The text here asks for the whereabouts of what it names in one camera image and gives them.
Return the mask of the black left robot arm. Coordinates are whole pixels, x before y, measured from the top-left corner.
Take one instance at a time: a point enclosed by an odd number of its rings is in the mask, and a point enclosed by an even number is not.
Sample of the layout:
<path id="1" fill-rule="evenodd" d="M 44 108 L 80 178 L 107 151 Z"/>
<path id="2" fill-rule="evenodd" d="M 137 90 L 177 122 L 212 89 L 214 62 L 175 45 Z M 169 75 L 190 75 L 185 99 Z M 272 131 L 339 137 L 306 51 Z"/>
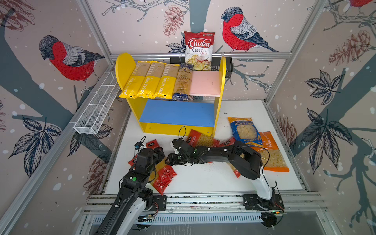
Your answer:
<path id="1" fill-rule="evenodd" d="M 156 165 L 164 158 L 161 147 L 140 150 L 136 162 L 120 181 L 117 197 L 96 235 L 127 235 L 130 232 L 139 215 L 152 205 L 153 190 L 146 185 Z"/>

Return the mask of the red fusilli bag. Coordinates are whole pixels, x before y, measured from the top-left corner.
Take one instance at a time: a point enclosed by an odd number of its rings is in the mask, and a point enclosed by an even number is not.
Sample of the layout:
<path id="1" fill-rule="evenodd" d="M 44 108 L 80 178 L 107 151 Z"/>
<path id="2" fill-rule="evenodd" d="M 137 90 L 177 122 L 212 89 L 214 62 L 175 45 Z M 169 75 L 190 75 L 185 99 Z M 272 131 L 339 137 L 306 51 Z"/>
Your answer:
<path id="1" fill-rule="evenodd" d="M 186 142 L 192 147 L 216 147 L 217 145 L 219 145 L 219 140 L 216 140 L 208 135 L 205 135 L 193 129 L 190 131 L 190 134 L 188 135 Z"/>
<path id="2" fill-rule="evenodd" d="M 231 145 L 233 145 L 233 144 L 235 143 L 235 141 L 236 141 L 236 139 L 235 139 L 234 137 L 231 137 L 231 138 L 229 138 L 229 139 L 227 139 L 227 140 L 221 142 L 221 143 L 218 145 L 218 147 L 227 147 L 227 146 L 231 146 Z M 227 165 L 231 168 L 231 170 L 233 171 L 233 173 L 235 174 L 235 176 L 236 176 L 237 178 L 239 178 L 239 177 L 240 177 L 240 173 L 239 173 L 239 171 L 238 171 L 238 170 L 237 170 L 237 169 L 236 169 L 231 163 L 228 163 Z"/>

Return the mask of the yellow spaghetti pack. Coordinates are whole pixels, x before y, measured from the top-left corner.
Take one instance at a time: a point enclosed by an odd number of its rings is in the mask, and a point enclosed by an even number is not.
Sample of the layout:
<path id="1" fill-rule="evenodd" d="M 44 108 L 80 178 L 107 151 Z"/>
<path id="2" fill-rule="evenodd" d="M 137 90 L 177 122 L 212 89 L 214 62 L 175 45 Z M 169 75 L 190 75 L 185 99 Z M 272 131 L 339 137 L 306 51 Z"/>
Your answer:
<path id="1" fill-rule="evenodd" d="M 157 86 L 164 72 L 166 63 L 152 61 L 146 77 L 137 93 L 137 97 L 150 98 L 154 97 Z"/>
<path id="2" fill-rule="evenodd" d="M 154 99 L 162 98 L 171 100 L 173 96 L 173 90 L 176 83 L 179 64 L 167 64 L 164 67 L 164 72 L 157 86 L 156 92 L 153 96 Z"/>
<path id="3" fill-rule="evenodd" d="M 151 62 L 138 61 L 135 69 L 133 70 L 124 90 L 119 95 L 120 98 L 134 99 L 140 90 L 142 83 L 149 71 Z"/>

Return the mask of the dark blue spaghetti pack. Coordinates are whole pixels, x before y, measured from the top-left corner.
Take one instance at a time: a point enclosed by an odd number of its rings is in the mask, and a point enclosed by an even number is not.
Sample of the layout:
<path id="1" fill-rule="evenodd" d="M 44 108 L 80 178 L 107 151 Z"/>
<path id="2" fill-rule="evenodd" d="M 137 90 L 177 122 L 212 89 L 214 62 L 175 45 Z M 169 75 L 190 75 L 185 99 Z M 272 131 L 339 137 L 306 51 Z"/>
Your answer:
<path id="1" fill-rule="evenodd" d="M 174 101 L 189 100 L 192 76 L 193 76 L 193 65 L 181 64 L 177 77 L 176 77 L 172 100 Z"/>

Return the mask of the red spaghetti pack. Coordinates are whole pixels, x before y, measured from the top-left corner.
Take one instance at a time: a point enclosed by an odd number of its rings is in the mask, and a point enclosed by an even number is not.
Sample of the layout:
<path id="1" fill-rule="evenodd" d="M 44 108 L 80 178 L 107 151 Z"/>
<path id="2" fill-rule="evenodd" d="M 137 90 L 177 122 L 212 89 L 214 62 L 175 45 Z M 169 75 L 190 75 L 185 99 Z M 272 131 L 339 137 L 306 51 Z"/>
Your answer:
<path id="1" fill-rule="evenodd" d="M 177 176 L 177 173 L 170 165 L 165 163 L 166 156 L 157 140 L 148 142 L 146 146 L 147 148 L 153 149 L 155 153 L 161 157 L 161 161 L 155 166 L 155 170 L 152 171 L 149 177 L 149 183 L 160 195 L 163 195 L 172 179 Z"/>
<path id="2" fill-rule="evenodd" d="M 133 166 L 137 162 L 137 154 L 128 162 L 130 166 Z"/>

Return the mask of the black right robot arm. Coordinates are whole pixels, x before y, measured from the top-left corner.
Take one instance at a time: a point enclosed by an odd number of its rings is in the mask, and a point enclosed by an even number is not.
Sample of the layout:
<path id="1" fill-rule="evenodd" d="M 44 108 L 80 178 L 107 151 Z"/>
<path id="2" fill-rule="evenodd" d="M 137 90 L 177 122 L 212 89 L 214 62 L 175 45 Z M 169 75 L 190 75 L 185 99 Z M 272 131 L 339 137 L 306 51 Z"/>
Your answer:
<path id="1" fill-rule="evenodd" d="M 247 179 L 257 180 L 261 177 L 261 155 L 240 141 L 224 147 L 192 147 L 182 139 L 174 139 L 171 144 L 174 152 L 166 157 L 167 165 L 226 162 Z"/>

